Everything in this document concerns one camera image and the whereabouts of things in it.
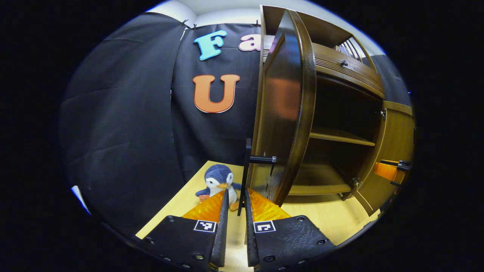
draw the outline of orange letter u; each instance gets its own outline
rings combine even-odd
[[[224,97],[222,101],[214,103],[210,101],[210,84],[215,80],[214,76],[195,76],[195,106],[209,113],[221,113],[227,111],[234,104],[235,82],[239,81],[238,75],[223,75],[220,79],[224,82]]]

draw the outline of table surface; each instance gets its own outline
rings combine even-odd
[[[185,186],[136,234],[140,239],[152,231],[167,215],[183,216],[199,204],[195,192],[205,189],[205,171],[214,164],[226,165],[234,174],[234,182],[242,183],[242,166],[213,161],[205,165],[185,184]],[[356,198],[342,201],[339,195],[288,196],[281,207],[291,216],[306,215],[328,237],[338,245],[361,230],[367,223],[376,220],[379,211],[368,216]],[[245,242],[245,209],[237,216],[237,211],[228,212],[225,272],[253,272],[247,267],[247,247]]]

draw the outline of open cabinet door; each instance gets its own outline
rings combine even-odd
[[[383,102],[385,120],[382,120],[380,131],[383,136],[378,139],[378,154],[374,162],[386,161],[411,161],[413,156],[413,131],[415,121],[409,106],[394,102]],[[376,212],[394,194],[397,186],[391,181],[371,171],[367,173],[363,183],[352,193],[359,200],[368,215]]]
[[[303,160],[316,99],[311,39],[295,11],[284,11],[263,65],[259,91],[262,97],[253,155],[277,156],[277,162],[272,171],[254,165],[250,187],[281,206]]]

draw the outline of orange gripper pad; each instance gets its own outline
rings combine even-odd
[[[252,220],[254,222],[290,218],[291,216],[279,206],[249,189],[250,206],[252,207]]]
[[[397,172],[398,170],[396,169],[396,166],[381,163],[375,163],[375,168],[373,169],[373,173],[390,181],[395,179]]]
[[[220,220],[220,210],[222,208],[222,200],[224,200],[225,190],[213,195],[204,200],[202,203],[191,209],[183,218],[194,220],[205,220],[217,222]]]

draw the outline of penguin foot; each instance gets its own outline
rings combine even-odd
[[[231,211],[236,211],[239,208],[239,203],[235,202],[234,204],[228,207]]]

